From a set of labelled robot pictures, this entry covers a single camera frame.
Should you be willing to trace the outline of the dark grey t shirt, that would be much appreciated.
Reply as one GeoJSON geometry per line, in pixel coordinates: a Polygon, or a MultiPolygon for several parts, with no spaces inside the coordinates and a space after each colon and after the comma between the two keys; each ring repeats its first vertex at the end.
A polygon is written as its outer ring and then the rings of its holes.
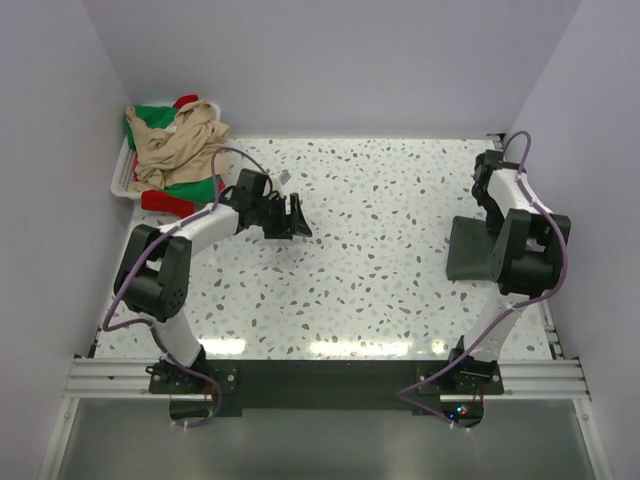
{"type": "Polygon", "coordinates": [[[455,216],[449,237],[447,279],[490,281],[495,242],[483,220],[455,216]]]}

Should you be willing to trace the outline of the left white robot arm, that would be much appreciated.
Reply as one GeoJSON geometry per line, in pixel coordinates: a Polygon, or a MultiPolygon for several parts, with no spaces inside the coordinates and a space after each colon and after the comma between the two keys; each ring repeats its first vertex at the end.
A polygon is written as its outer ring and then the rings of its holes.
{"type": "Polygon", "coordinates": [[[149,328],[161,352],[147,369],[152,393],[219,392],[186,318],[191,263],[204,249],[251,227],[261,228],[267,239],[312,235],[299,195],[280,192],[267,174],[249,169],[201,210],[162,227],[133,229],[116,274],[114,301],[149,328]]]}

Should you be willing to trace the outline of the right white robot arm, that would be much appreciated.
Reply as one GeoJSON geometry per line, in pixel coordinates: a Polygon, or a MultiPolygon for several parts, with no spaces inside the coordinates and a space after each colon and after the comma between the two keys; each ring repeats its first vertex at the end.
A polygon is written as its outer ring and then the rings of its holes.
{"type": "Polygon", "coordinates": [[[453,218],[446,276],[492,288],[432,381],[441,391],[471,393],[486,385],[501,392],[503,346],[523,312],[558,289],[571,221],[552,213],[531,192],[524,168],[500,151],[476,157],[473,180],[471,194],[486,216],[453,218]]]}

